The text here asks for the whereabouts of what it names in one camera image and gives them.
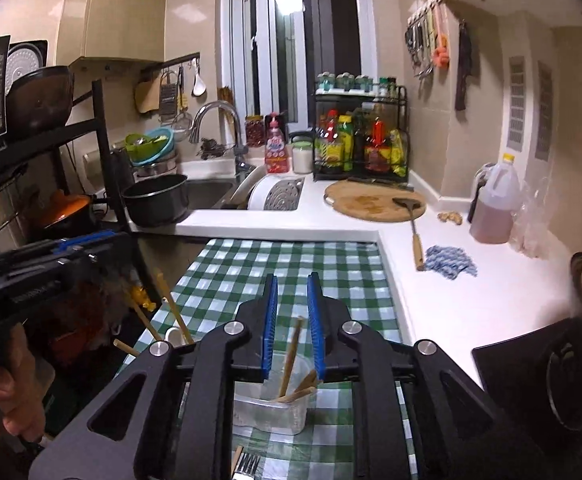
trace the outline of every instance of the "fork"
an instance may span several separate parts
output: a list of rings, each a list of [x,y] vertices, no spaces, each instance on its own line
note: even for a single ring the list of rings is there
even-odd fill
[[[253,453],[242,453],[238,468],[233,475],[233,480],[254,480],[259,464],[260,456]]]

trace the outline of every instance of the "clear plastic box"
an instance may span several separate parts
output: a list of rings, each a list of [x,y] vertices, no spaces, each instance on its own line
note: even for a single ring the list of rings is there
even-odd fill
[[[261,431],[295,435],[305,428],[306,409],[312,396],[294,402],[271,402],[280,388],[286,354],[273,352],[273,365],[268,380],[262,384],[236,383],[233,398],[233,424],[252,426]],[[309,359],[295,357],[287,394],[293,393],[300,381],[313,369]]]

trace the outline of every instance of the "blue cloth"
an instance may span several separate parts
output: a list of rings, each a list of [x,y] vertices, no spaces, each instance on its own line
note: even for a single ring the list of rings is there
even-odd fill
[[[471,256],[457,247],[440,247],[434,245],[427,249],[425,270],[435,270],[449,280],[455,280],[460,272],[468,272],[472,276],[478,275],[478,268]]]

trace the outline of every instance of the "metal screw cap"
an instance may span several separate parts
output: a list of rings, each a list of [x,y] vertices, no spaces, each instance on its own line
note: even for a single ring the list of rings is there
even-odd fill
[[[166,354],[169,351],[169,343],[165,343],[164,341],[156,341],[151,346],[149,346],[149,352],[151,355],[155,355],[156,357],[160,357],[161,355]]]
[[[244,330],[244,325],[239,321],[229,321],[229,323],[225,325],[225,332],[228,333],[228,335],[239,334],[242,330]]]
[[[354,335],[362,332],[362,325],[357,321],[345,321],[342,324],[342,330],[347,334]]]
[[[418,343],[418,352],[423,355],[433,355],[437,352],[437,346],[433,341],[420,341]]]

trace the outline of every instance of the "wooden handle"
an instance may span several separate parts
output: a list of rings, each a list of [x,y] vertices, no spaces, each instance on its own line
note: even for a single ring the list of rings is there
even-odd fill
[[[231,478],[233,478],[233,473],[235,473],[235,468],[238,467],[238,460],[240,460],[240,455],[242,454],[242,449],[244,447],[238,446],[235,448],[233,453],[233,458],[231,459]]]
[[[135,348],[130,347],[127,343],[123,343],[120,339],[113,340],[113,346],[119,348],[123,352],[126,352],[129,355],[133,355],[133,357],[138,357],[140,352]]]
[[[145,328],[151,332],[151,335],[153,336],[153,339],[155,339],[156,341],[164,341],[164,337],[162,337],[159,333],[158,330],[156,330],[153,325],[151,324],[151,322],[146,319],[145,313],[142,312],[142,309],[140,309],[140,307],[138,306],[138,304],[131,298],[131,296],[129,296],[127,294],[127,301],[129,301],[129,306],[136,311],[136,314],[138,314],[138,317],[140,318],[140,321],[142,321],[142,324],[145,325]]]
[[[415,260],[415,268],[417,270],[424,270],[424,256],[422,254],[422,242],[420,235],[413,234],[413,258]]]
[[[285,371],[282,375],[282,382],[280,383],[280,391],[277,394],[278,397],[283,397],[287,394],[287,388],[289,387],[289,379],[291,378],[291,371],[293,370],[293,362],[295,362],[295,354],[297,354],[297,342],[300,339],[300,329],[302,328],[302,323],[305,321],[304,318],[299,317],[295,322],[295,328],[293,329],[293,337],[289,348],[287,350],[287,360],[285,361]]]
[[[191,337],[191,332],[189,332],[186,323],[184,322],[182,316],[180,315],[180,309],[178,308],[178,305],[175,304],[175,301],[171,296],[169,285],[167,285],[167,282],[164,280],[164,275],[160,270],[158,270],[155,275],[155,284],[157,285],[157,289],[160,295],[167,300],[167,304],[169,304],[169,309],[171,310],[171,313],[175,317],[175,320],[178,322],[178,326],[180,327],[180,331],[182,332],[184,340],[187,342],[187,344],[195,343],[193,337]]]
[[[316,380],[318,378],[318,373],[315,370],[311,370],[300,384],[298,384],[297,388],[293,391],[294,393],[299,392],[300,390],[305,390],[310,386],[315,386]]]
[[[271,402],[293,402],[294,400],[301,399],[304,396],[311,395],[318,390],[315,386],[311,386],[310,388],[305,388],[304,390],[300,390],[299,392],[294,392],[290,395],[285,395],[284,397],[278,397],[277,399],[271,400]]]

